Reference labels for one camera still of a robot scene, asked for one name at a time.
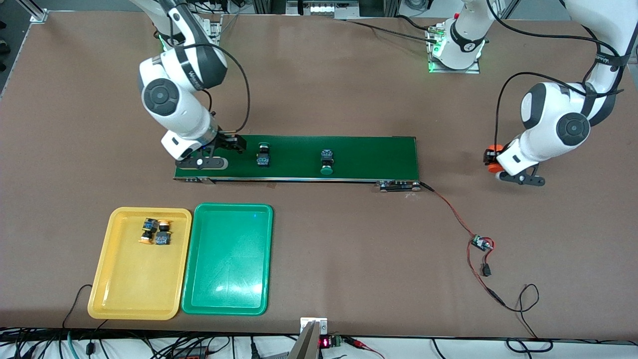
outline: metal stand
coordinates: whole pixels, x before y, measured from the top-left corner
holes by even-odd
[[[16,0],[18,4],[31,14],[31,22],[42,24],[47,20],[47,9],[38,6],[33,0]]]
[[[317,359],[319,336],[328,333],[327,318],[301,318],[301,334],[290,350],[288,359]]]

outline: brown table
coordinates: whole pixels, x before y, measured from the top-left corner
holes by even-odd
[[[418,34],[402,20],[370,21]],[[570,22],[516,24],[583,34]],[[473,278],[467,235],[430,192],[174,181],[164,129],[137,89],[137,65],[158,53],[151,32],[143,13],[118,12],[52,13],[31,28],[0,103],[0,325],[61,324],[77,289],[93,281],[117,207],[264,202],[275,210],[264,315],[180,313],[107,327],[293,333],[300,317],[326,316],[330,330],[352,334],[527,336]],[[497,24],[488,35],[480,75],[430,74],[422,43],[321,17],[242,16],[222,45],[253,90],[246,133],[416,136],[422,179],[498,243],[488,286],[514,305],[525,283],[538,285],[540,303],[526,318],[540,336],[636,339],[638,96],[630,76],[591,138],[541,166],[545,187],[498,182],[481,159],[504,80],[523,70],[578,80],[594,49]],[[536,82],[508,88],[502,142],[523,129],[517,108]],[[246,103],[234,66],[212,95],[219,122],[238,125]],[[68,325],[99,323],[86,314],[87,297]]]

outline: white surface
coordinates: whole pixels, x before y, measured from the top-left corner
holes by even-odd
[[[386,359],[440,359],[434,351],[432,340],[430,339],[402,339],[402,338],[359,338],[369,347],[379,351]],[[133,339],[110,339],[104,340],[104,347],[110,359],[143,359],[152,356],[151,350],[141,341]],[[173,343],[169,339],[152,339],[153,347],[161,349]],[[210,346],[211,350],[220,348],[226,342],[225,337],[215,338]],[[88,340],[74,341],[75,351],[81,359],[87,358],[84,350]],[[96,352],[92,355],[94,359],[103,359],[104,355],[100,348],[100,343],[94,340]],[[439,349],[447,359],[460,358],[526,358],[526,355],[517,354],[507,349],[503,340],[462,340],[462,339],[437,339]],[[286,337],[255,337],[255,344],[262,357],[275,355],[290,351],[295,344],[293,340]],[[539,349],[537,343],[527,343],[530,349]],[[63,355],[71,358],[66,341],[62,343]],[[13,346],[0,348],[0,358],[11,358],[14,351]],[[34,357],[41,351],[36,350]],[[323,350],[325,359],[332,359],[341,355],[347,355],[346,359],[379,359],[374,353],[355,349],[343,344],[341,347]],[[586,343],[555,343],[554,349],[548,353],[532,354],[534,358],[541,359],[624,359],[637,358],[638,347],[617,344],[586,344]],[[250,338],[235,338],[236,359],[250,359]],[[47,350],[44,359],[58,359],[57,343],[53,343]],[[229,344],[224,350],[208,357],[209,359],[231,359],[232,346]]]

